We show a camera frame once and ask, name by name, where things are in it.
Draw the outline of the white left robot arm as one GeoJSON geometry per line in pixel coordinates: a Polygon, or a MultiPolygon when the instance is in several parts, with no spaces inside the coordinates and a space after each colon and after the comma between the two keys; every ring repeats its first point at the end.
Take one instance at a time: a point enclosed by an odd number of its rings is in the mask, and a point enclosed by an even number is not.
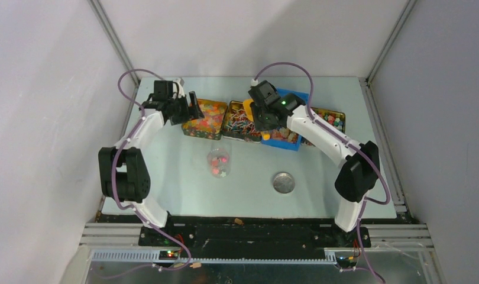
{"type": "Polygon", "coordinates": [[[98,153],[101,189],[119,209],[132,210],[144,226],[155,227],[153,239],[159,245],[169,246],[176,231],[166,224],[168,212],[150,196],[151,176],[143,152],[166,124],[184,124],[204,114],[195,92],[186,93],[181,78],[155,80],[147,100],[138,107],[133,128],[114,146],[98,153]]]}

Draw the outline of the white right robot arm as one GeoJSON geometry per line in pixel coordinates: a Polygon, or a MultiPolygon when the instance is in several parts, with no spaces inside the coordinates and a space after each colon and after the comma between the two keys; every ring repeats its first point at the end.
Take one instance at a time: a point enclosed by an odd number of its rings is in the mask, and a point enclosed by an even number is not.
{"type": "Polygon", "coordinates": [[[340,247],[350,246],[357,238],[354,230],[363,203],[375,187],[380,174],[378,147],[372,141],[359,143],[338,131],[308,107],[307,101],[294,93],[284,96],[270,82],[251,81],[250,112],[255,129],[263,132],[284,127],[309,140],[338,167],[334,183],[339,194],[338,212],[332,238],[340,247]]]}

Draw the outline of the orange plastic scoop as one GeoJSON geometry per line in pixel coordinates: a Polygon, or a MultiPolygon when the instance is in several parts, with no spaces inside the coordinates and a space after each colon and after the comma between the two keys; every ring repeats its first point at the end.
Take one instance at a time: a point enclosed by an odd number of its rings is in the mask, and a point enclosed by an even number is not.
{"type": "Polygon", "coordinates": [[[253,131],[254,132],[257,132],[260,134],[260,137],[262,140],[269,140],[271,139],[271,134],[270,132],[268,131],[261,131],[261,130],[258,130],[255,126],[255,121],[254,121],[254,113],[253,113],[253,109],[252,109],[252,104],[254,104],[254,101],[253,99],[246,99],[243,101],[242,105],[243,105],[243,109],[245,111],[245,114],[246,114],[246,117],[248,118],[249,121],[251,121],[251,123],[253,124],[253,131]]]}

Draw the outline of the clear plastic jar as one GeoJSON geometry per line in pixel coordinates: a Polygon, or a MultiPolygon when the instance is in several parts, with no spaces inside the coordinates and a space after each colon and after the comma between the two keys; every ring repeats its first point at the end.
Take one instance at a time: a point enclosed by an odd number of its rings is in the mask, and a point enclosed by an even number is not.
{"type": "Polygon", "coordinates": [[[225,148],[212,149],[207,155],[207,165],[213,177],[224,178],[231,172],[231,156],[225,148]]]}

